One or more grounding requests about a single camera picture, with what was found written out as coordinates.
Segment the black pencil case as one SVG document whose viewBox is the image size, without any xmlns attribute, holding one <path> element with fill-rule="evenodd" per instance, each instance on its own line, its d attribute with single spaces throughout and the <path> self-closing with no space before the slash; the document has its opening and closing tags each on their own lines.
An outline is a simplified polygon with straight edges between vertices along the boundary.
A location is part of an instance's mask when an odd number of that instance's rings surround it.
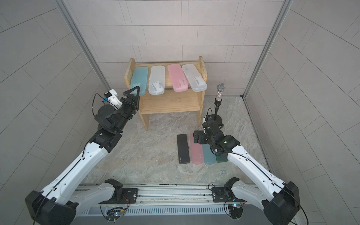
<svg viewBox="0 0 360 225">
<path fill-rule="evenodd" d="M 188 139 L 186 134 L 177 135 L 177 147 L 178 147 L 178 158 L 180 165 L 189 164 L 189 148 L 188 148 Z"/>
</svg>

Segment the blue-grey pencil case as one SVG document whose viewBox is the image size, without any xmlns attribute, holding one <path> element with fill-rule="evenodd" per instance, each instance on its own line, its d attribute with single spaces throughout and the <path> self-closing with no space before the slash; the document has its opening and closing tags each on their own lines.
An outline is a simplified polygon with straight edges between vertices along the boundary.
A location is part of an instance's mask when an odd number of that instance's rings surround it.
<svg viewBox="0 0 360 225">
<path fill-rule="evenodd" d="M 213 165 L 217 162 L 215 154 L 213 154 L 208 144 L 202 145 L 203 159 L 205 164 Z"/>
</svg>

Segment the dark green pencil case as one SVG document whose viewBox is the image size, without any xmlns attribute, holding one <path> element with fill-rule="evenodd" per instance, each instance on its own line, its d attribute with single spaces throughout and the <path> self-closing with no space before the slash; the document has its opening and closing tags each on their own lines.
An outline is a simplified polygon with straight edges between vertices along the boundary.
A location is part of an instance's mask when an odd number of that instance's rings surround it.
<svg viewBox="0 0 360 225">
<path fill-rule="evenodd" d="M 225 162 L 227 162 L 228 161 L 227 156 L 228 156 L 227 153 L 216 155 L 216 162 L 217 163 L 225 163 Z"/>
</svg>

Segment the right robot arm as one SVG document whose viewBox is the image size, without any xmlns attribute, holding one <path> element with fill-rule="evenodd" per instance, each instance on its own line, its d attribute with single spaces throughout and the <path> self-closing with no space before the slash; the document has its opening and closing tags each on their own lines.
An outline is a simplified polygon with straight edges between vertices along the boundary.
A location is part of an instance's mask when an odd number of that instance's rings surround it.
<svg viewBox="0 0 360 225">
<path fill-rule="evenodd" d="M 258 163 L 231 135 L 224 135 L 222 125 L 214 120 L 203 123 L 194 131 L 194 142 L 208 144 L 215 155 L 225 155 L 256 185 L 249 186 L 234 177 L 224 185 L 230 200 L 241 199 L 263 210 L 273 225 L 288 225 L 303 208 L 299 188 L 292 181 L 285 182 Z"/>
</svg>

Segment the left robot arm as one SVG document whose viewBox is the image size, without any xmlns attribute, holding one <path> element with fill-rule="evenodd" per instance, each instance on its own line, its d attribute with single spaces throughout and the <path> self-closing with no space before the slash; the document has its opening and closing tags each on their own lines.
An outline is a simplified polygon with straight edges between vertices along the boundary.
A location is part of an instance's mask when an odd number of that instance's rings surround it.
<svg viewBox="0 0 360 225">
<path fill-rule="evenodd" d="M 94 114 L 98 129 L 80 155 L 49 185 L 27 195 L 25 203 L 33 223 L 69 225 L 80 213 L 96 204 L 118 203 L 124 198 L 123 185 L 114 179 L 80 194 L 74 193 L 88 173 L 114 149 L 125 125 L 139 109 L 139 86 L 123 95 L 118 99 L 114 90 L 104 94 L 105 104 Z"/>
</svg>

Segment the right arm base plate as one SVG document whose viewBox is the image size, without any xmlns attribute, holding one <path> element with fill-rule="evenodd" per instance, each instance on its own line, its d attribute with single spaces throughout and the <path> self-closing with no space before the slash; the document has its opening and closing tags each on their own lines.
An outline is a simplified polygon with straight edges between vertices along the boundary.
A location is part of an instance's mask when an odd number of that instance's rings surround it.
<svg viewBox="0 0 360 225">
<path fill-rule="evenodd" d="M 211 187 L 212 199 L 214 203 L 225 203 L 225 202 L 235 202 L 235 203 L 244 203 L 246 202 L 243 199 L 236 198 L 233 193 L 231 193 L 225 187 Z"/>
</svg>

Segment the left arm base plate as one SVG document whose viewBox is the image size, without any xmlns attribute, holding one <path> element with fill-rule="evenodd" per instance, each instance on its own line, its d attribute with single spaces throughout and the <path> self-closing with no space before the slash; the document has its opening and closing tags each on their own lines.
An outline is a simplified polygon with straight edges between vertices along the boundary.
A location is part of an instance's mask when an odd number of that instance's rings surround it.
<svg viewBox="0 0 360 225">
<path fill-rule="evenodd" d="M 138 192 L 138 188 L 123 188 L 120 200 L 115 201 L 114 204 L 134 204 L 137 201 Z"/>
</svg>

